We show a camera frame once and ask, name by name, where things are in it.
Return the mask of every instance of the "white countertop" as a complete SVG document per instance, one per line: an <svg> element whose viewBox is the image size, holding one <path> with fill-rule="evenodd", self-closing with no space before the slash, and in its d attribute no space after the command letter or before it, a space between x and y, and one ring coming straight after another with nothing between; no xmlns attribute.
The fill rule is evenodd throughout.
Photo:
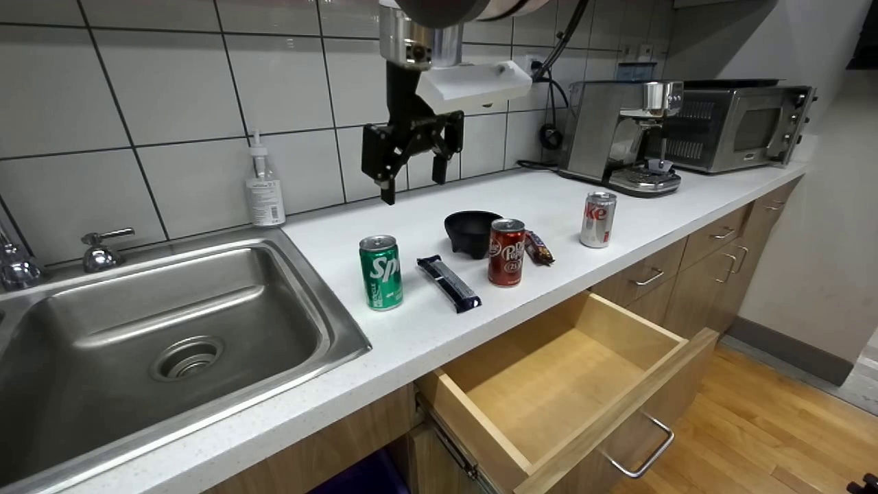
<svg viewBox="0 0 878 494"><path fill-rule="evenodd" d="M406 194L391 207L365 203L301 217L286 234L360 321L373 350L74 490L202 490L797 175L792 165L718 179L683 173L677 194L620 197L605 249L575 240L583 194L598 187L555 173L509 173ZM450 251L441 220L463 207L523 220L555 262L523 261L517 287L493 287L485 261ZM382 234L400 245L406 284L404 308L389 312L368 309L357 254L361 236ZM439 284L416 272L413 261L437 251L482 295L482 308L458 316Z"/></svg>

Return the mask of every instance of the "can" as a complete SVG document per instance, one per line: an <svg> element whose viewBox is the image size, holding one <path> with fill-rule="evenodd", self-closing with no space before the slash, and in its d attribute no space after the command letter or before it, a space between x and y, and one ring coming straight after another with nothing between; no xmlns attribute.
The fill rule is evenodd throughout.
<svg viewBox="0 0 878 494"><path fill-rule="evenodd" d="M593 192L583 197L578 240L590 249L609 245L618 197L612 192Z"/></svg>
<svg viewBox="0 0 878 494"><path fill-rule="evenodd" d="M491 246L489 246L489 279L493 284L517 284L523 268L523 221L496 220L491 221Z"/></svg>
<svg viewBox="0 0 878 494"><path fill-rule="evenodd" d="M360 266L368 308L391 309L404 304L400 249L391 236L361 238Z"/></svg>

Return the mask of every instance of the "wall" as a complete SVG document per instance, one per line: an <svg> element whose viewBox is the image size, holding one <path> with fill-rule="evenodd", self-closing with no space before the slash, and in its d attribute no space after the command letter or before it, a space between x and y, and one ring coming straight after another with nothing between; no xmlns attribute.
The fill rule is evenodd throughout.
<svg viewBox="0 0 878 494"><path fill-rule="evenodd" d="M468 25L463 61L546 55L574 0ZM673 2L594 0L557 80L609 76L670 40ZM387 120L376 0L0 0L0 224L40 261L131 224L150 245L246 221L246 135L273 151L287 214L376 197L361 124ZM546 91L467 114L450 179L538 153ZM430 158L400 175L428 187Z"/></svg>
<svg viewBox="0 0 878 494"><path fill-rule="evenodd" d="M795 153L806 179L773 231L740 316L848 363L878 323L869 258L878 246L869 224L874 168L866 168L878 148L862 131L851 135L845 109L826 109L866 9L869 0L686 9L675 17L666 62L679 76L775 76L817 88L814 120ZM874 128L865 109L854 117L855 127Z"/></svg>

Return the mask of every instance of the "espresso machine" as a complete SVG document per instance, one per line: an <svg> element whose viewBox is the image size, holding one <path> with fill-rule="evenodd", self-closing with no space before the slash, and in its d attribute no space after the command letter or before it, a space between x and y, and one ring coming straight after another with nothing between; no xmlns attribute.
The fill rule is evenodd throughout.
<svg viewBox="0 0 878 494"><path fill-rule="evenodd" d="M559 169L626 194L670 194L679 187L673 162L646 153L646 139L663 139L666 117L683 107L679 81L582 81L574 148Z"/></svg>

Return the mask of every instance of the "soap dispenser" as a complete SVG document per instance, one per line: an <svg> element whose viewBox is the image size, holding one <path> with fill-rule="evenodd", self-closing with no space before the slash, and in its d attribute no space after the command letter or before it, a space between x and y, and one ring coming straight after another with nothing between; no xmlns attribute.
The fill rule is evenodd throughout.
<svg viewBox="0 0 878 494"><path fill-rule="evenodd" d="M251 179L246 179L249 220L258 227L277 227L286 221L282 187L272 165L272 153L258 135L251 135L249 155L251 155Z"/></svg>

